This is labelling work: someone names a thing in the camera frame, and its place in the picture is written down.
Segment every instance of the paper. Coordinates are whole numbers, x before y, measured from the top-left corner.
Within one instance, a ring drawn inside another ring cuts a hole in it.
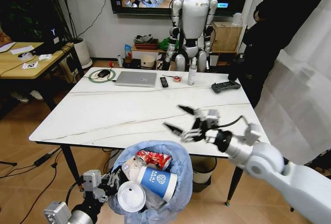
[[[15,42],[12,42],[0,47],[0,52],[7,52],[14,44]]]
[[[38,66],[38,61],[30,64],[24,63],[22,69],[33,69],[36,68],[37,66]]]
[[[42,61],[42,60],[49,60],[52,58],[52,55],[51,54],[43,54],[43,55],[40,55],[39,56],[39,61]]]
[[[22,48],[10,50],[10,52],[11,52],[12,55],[15,55],[15,54],[23,53],[23,52],[29,52],[33,49],[34,49],[33,46],[28,46],[28,47],[22,47]]]

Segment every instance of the trash can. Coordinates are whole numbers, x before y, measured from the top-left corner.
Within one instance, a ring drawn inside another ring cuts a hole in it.
[[[117,195],[109,197],[109,206],[117,214],[125,215],[125,223],[134,224],[166,224],[174,220],[176,215],[185,208],[192,195],[192,164],[186,149],[172,141],[144,141],[126,148],[115,162],[114,169],[121,166],[139,150],[171,155],[170,172],[177,175],[175,192],[171,200],[158,211],[149,209],[129,213],[118,203]]]
[[[217,159],[213,157],[190,156],[193,167],[193,192],[201,192],[212,181],[212,173],[216,168]]]

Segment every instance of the white flower pot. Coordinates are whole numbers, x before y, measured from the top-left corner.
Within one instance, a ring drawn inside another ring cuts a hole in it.
[[[78,43],[74,44],[74,48],[77,52],[79,61],[81,62],[82,68],[86,69],[92,65],[92,60],[89,57],[89,52],[84,38],[78,38]]]

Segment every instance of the white cup lid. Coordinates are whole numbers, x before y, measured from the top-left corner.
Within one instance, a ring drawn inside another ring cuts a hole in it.
[[[128,181],[118,189],[117,199],[120,206],[127,212],[141,210],[146,202],[146,193],[140,184]]]

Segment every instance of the wooden desk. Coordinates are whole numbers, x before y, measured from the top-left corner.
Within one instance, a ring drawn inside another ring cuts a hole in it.
[[[10,50],[18,49],[27,46],[34,48],[41,45],[41,42],[18,42]],[[54,100],[47,93],[46,87],[41,83],[41,79],[57,64],[59,64],[68,54],[71,54],[79,75],[84,76],[84,71],[79,62],[78,56],[74,49],[73,43],[67,43],[62,50],[53,53],[50,60],[39,61],[39,56],[31,59],[22,60],[18,57],[19,54],[11,54],[10,50],[0,53],[0,80],[8,84],[32,84],[33,87],[40,92],[48,107],[53,110],[56,106]],[[38,67],[35,69],[22,69],[24,63],[32,63],[38,61]]]

